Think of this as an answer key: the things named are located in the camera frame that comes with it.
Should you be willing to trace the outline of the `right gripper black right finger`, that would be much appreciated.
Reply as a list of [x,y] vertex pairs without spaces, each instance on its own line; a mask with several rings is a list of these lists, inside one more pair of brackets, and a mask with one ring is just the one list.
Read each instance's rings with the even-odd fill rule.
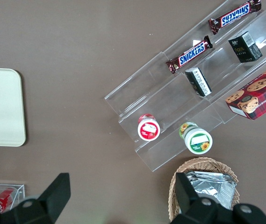
[[199,197],[186,174],[176,173],[175,194],[181,213],[172,224],[232,224],[233,214],[208,197]]

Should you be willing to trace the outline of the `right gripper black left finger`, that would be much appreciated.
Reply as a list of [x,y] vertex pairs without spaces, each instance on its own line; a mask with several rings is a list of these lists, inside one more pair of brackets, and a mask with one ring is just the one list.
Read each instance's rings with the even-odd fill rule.
[[37,198],[1,215],[2,224],[54,224],[71,197],[70,175],[60,173]]

